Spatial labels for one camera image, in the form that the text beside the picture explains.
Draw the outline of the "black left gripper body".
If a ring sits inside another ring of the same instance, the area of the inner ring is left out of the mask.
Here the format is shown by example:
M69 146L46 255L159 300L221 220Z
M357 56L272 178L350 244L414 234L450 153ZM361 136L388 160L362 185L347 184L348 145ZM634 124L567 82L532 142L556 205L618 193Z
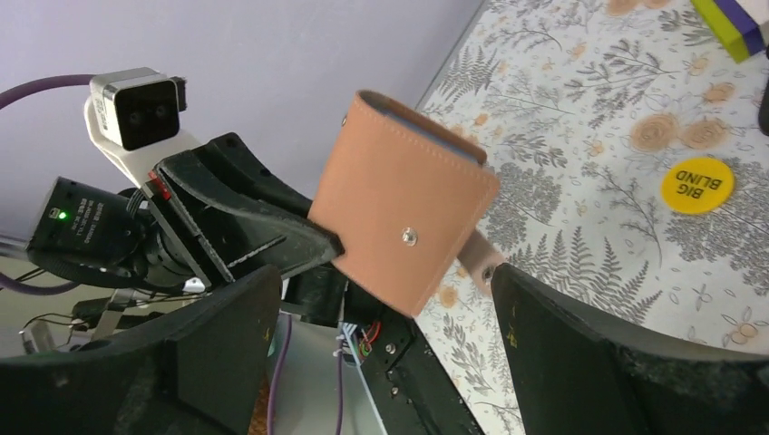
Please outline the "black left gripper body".
M215 244L233 238L220 207L232 190L209 170L147 170L144 178L149 210L133 215L139 241L121 264L120 286L176 295L193 277L207 288L234 282Z

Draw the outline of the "pink leather card holder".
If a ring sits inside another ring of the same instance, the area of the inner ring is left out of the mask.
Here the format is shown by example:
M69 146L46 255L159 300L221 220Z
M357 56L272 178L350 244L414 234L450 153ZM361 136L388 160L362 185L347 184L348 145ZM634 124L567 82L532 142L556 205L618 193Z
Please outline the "pink leather card holder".
M355 94L309 219L344 248L336 268L415 317L454 263L483 292L503 255L478 231L501 183L484 150L379 92Z

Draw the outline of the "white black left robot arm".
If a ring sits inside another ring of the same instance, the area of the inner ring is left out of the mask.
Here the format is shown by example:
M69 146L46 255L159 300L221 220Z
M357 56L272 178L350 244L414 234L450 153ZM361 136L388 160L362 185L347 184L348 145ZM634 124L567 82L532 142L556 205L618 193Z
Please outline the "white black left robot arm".
M90 285L179 299L274 266L287 282L282 310L333 327L347 281L332 260L343 248L309 220L310 205L228 133L152 165L142 187L122 193L57 179L25 253L61 283L3 276L1 286L59 295Z

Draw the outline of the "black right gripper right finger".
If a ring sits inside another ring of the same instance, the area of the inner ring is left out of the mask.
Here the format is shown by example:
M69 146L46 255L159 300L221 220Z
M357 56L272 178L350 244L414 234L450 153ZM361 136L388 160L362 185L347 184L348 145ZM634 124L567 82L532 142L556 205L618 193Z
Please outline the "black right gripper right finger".
M529 434L765 434L768 359L658 333L510 264L491 281Z

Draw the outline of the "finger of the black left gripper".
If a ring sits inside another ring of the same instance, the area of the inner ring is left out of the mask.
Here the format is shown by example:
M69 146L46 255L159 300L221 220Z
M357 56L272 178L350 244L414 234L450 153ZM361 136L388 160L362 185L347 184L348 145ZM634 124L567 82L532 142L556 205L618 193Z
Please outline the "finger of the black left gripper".
M233 238L215 244L235 281L269 265L290 278L344 251L336 234L309 220L310 199L273 174L234 132L163 159L156 170L209 170L232 190L220 207Z

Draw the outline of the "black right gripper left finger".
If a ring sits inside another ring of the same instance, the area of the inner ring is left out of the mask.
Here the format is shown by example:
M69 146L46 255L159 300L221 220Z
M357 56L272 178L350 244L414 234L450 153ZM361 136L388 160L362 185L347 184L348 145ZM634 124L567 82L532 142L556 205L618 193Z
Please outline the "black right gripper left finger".
M245 434L282 280L273 266L87 343L1 362L4 434Z

